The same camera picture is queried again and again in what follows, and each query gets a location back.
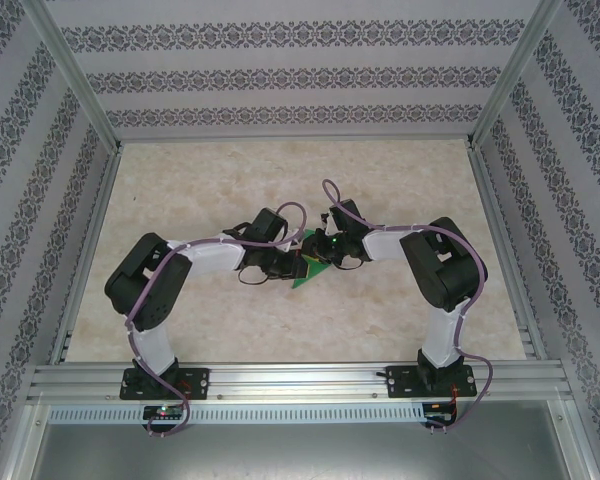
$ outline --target grey metal panel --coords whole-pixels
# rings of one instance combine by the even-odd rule
[[[36,480],[569,478],[545,402],[484,404],[457,433],[412,424],[47,426]]]

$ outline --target aluminum frame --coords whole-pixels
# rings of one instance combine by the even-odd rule
[[[194,406],[222,406],[230,412],[245,405],[342,405],[391,407],[448,399],[389,399],[385,380],[376,375],[387,365],[414,362],[335,364],[185,364],[210,369],[208,399]],[[471,364],[476,385],[484,386],[487,369]],[[38,366],[27,392],[24,413],[15,435],[3,479],[31,478],[44,430],[54,406],[155,405],[156,401],[123,401],[118,397],[128,364],[66,363]],[[470,403],[473,398],[458,399]],[[483,401],[540,400],[549,406],[570,478],[600,478],[593,453],[575,407],[566,373],[559,360],[494,362],[494,381]]]

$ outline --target enclosure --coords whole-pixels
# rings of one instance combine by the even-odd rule
[[[406,262],[213,274],[167,322],[206,399],[149,438],[108,276],[150,231],[319,227],[323,178],[456,221],[487,395],[447,435],[419,425],[447,399],[390,398],[427,325]],[[600,478],[600,1],[0,0],[0,478],[93,475]]]

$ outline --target aluminum rail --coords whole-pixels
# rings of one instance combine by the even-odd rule
[[[485,401],[566,400],[571,388],[558,360],[496,361],[494,381]],[[331,364],[183,364],[210,369],[203,403],[356,403],[422,402],[431,398],[389,399],[385,379],[376,375],[388,365],[415,362]],[[471,363],[476,385],[487,377],[484,365]],[[122,373],[129,364],[65,363],[35,369],[27,403],[97,405],[120,400]],[[459,401],[472,401],[463,398]],[[135,402],[155,404],[155,401]]]

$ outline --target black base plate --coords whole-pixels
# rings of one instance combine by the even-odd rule
[[[387,378],[387,391],[389,398],[432,398],[451,397],[451,389],[455,385],[458,397],[475,397],[478,394],[473,369],[469,365],[462,365],[457,373],[438,382],[433,390],[428,390],[420,380],[416,365],[394,365],[385,368]]]
[[[156,391],[146,386],[147,374],[136,368],[127,368],[122,375],[120,387],[121,400],[177,400],[178,397],[171,391]],[[206,400],[209,390],[208,368],[178,368],[176,381],[173,385],[180,390],[189,400]]]

